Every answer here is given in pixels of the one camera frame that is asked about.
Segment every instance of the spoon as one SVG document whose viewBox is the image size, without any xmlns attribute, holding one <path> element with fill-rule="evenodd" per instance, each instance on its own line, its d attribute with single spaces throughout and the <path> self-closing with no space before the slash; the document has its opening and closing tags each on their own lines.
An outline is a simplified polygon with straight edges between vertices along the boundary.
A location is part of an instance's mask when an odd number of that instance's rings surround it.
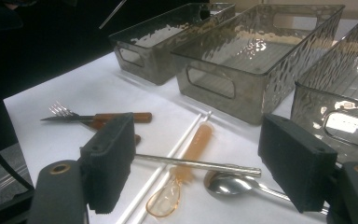
<svg viewBox="0 0 358 224">
<path fill-rule="evenodd" d="M 259 189 L 290 202 L 289 197 L 284 193 L 275 189 L 269 189 L 259 184 L 254 178 L 246 175 L 208 171 L 204 177 L 204 186 L 209 193 L 220 195 L 235 195 L 244 193 L 250 189 Z M 324 207 L 320 213 L 327 215 L 327 212 L 328 207 Z"/>
</svg>

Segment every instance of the black holder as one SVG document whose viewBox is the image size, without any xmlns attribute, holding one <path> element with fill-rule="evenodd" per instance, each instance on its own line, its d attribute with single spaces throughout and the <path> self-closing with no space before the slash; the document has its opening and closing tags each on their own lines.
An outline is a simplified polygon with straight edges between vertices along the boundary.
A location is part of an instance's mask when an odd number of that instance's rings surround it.
<svg viewBox="0 0 358 224">
<path fill-rule="evenodd" d="M 337 152 L 290 119 L 266 115 L 258 155 L 298 212 L 330 204 L 329 224 L 358 223 L 358 162 L 337 165 Z"/>
</svg>

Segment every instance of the clear plastic basket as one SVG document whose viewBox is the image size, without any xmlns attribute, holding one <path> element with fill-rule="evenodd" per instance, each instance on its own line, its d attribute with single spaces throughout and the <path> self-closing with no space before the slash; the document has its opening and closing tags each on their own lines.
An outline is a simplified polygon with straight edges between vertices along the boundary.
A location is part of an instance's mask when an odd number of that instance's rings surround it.
<svg viewBox="0 0 358 224">
<path fill-rule="evenodd" d="M 234 16 L 234 4 L 190 3 L 109 39 L 121 69 L 162 85 L 175 76 L 171 49 Z"/>
<path fill-rule="evenodd" d="M 296 82 L 291 119 L 358 161 L 358 24 Z"/>
<path fill-rule="evenodd" d="M 181 93 L 261 124 L 331 47 L 343 8 L 258 5 L 242 12 L 172 51 Z"/>
</svg>

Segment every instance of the orange plastic handle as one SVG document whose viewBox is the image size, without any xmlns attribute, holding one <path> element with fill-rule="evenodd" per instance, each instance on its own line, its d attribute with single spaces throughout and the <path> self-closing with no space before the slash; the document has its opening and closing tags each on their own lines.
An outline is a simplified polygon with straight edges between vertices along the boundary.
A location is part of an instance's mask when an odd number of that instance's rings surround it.
<svg viewBox="0 0 358 224">
<path fill-rule="evenodd" d="M 183 159 L 188 161 L 197 161 L 203 150 L 208 145 L 212 132 L 212 124 L 209 122 L 202 122 L 197 129 L 197 132 L 194 134 Z M 172 170 L 172 174 L 175 175 L 179 181 L 191 181 L 193 178 L 191 174 L 191 167 L 177 166 Z"/>
</svg>

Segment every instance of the white tabletop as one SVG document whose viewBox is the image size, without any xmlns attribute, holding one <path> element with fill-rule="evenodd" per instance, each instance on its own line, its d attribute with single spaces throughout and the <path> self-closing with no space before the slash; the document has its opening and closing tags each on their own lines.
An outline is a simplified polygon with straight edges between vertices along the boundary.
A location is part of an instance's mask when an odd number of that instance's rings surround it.
<svg viewBox="0 0 358 224">
<path fill-rule="evenodd" d="M 210 122 L 215 131 L 200 160 L 261 168 L 263 174 L 258 180 L 270 188 L 280 189 L 257 156 L 260 126 L 234 119 L 185 97 L 179 92 L 176 78 L 155 86 L 124 72 L 113 53 L 5 100 L 34 184 L 45 166 L 55 161 L 77 160 L 79 147 L 95 134 L 78 123 L 40 121 L 52 116 L 48 107 L 56 101 L 80 115 L 151 112 L 151 123 L 135 124 L 135 132 L 142 137 L 137 152 L 156 156 L 167 156 L 197 115 L 211 110 Z M 293 94 L 274 114 L 289 118 L 292 101 Z M 109 215 L 89 212 L 90 223 L 116 223 L 159 166 L 135 160 L 114 211 Z M 196 178 L 182 186 L 182 199 L 176 211 L 165 218 L 147 216 L 143 223 L 325 223 L 324 215 L 299 214 L 291 203 L 256 189 L 235 197 L 213 197 L 202 184 L 206 172 L 194 170 L 193 173 Z M 133 222 L 154 190 L 150 190 L 128 223 Z"/>
</svg>

